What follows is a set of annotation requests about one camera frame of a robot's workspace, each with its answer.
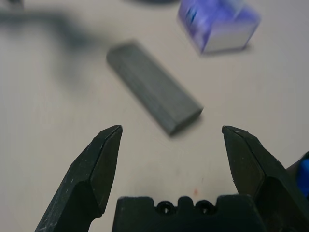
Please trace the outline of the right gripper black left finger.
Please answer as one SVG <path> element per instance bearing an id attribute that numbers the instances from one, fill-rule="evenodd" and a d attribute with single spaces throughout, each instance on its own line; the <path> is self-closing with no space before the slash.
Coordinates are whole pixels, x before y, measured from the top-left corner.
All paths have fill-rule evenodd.
<path id="1" fill-rule="evenodd" d="M 42 216 L 37 232 L 87 232 L 106 209 L 123 128 L 104 129 L 73 161 Z"/>

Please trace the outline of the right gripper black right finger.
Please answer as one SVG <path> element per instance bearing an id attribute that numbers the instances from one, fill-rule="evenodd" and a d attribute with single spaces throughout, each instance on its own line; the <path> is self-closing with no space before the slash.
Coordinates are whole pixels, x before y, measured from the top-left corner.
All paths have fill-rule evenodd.
<path id="1" fill-rule="evenodd" d="M 257 137 L 223 126 L 230 171 L 238 193 L 252 196 L 269 232 L 307 232 L 309 202 L 282 164 Z"/>

